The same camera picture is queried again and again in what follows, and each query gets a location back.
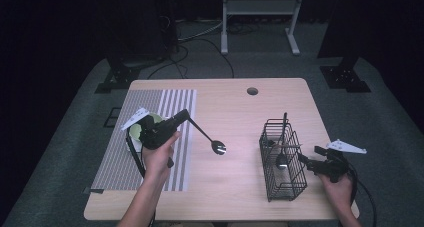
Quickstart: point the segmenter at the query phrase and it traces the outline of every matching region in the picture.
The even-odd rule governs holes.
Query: person's right arm
[[[343,227],[360,227],[361,223],[353,215],[351,209],[352,181],[347,174],[343,175],[337,183],[332,183],[326,175],[319,174],[318,176],[324,184],[327,198]]]

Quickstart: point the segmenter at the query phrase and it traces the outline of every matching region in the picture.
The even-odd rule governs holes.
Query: striped placemat
[[[129,90],[91,188],[136,190],[143,179],[127,149],[121,125],[141,107],[165,118],[187,109],[194,119],[196,95],[196,90]],[[174,144],[175,165],[171,168],[164,191],[186,191],[188,187],[193,126],[185,121],[178,130],[181,137]]]

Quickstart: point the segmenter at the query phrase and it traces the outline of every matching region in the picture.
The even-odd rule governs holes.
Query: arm
[[[168,158],[172,157],[174,152],[172,144],[179,136],[180,133],[178,131],[175,132],[158,149],[149,150],[143,148],[146,175],[118,226],[149,226],[159,202],[163,185],[170,174],[167,163]]]
[[[326,175],[319,174],[318,176],[324,184],[328,200],[340,223],[344,227],[360,227],[361,223],[353,215],[350,205],[352,182],[347,174],[343,175],[337,183],[332,183]]]

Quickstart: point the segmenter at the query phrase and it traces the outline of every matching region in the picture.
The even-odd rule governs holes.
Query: wooden table
[[[249,95],[254,87],[257,95]],[[227,146],[216,155],[197,130],[192,137],[190,182],[187,191],[162,193],[156,220],[167,221],[284,221],[335,219],[321,181],[305,169],[308,187],[294,201],[268,202],[259,137],[268,119],[287,112],[304,155],[322,159],[315,145],[330,139],[305,80],[198,79],[137,80],[131,90],[196,89],[196,123]],[[84,216],[88,220],[121,219],[135,191],[91,193]],[[356,204],[355,215],[359,215]]]

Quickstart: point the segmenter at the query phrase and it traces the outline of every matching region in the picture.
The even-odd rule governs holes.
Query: dark background
[[[177,19],[221,18],[221,0],[170,4]],[[130,9],[126,14],[143,13]],[[358,52],[422,130],[423,10],[422,0],[304,0],[299,21],[331,19],[318,57]],[[3,222],[81,83],[107,51],[93,0],[0,0],[0,16]],[[142,45],[164,41],[157,38]]]

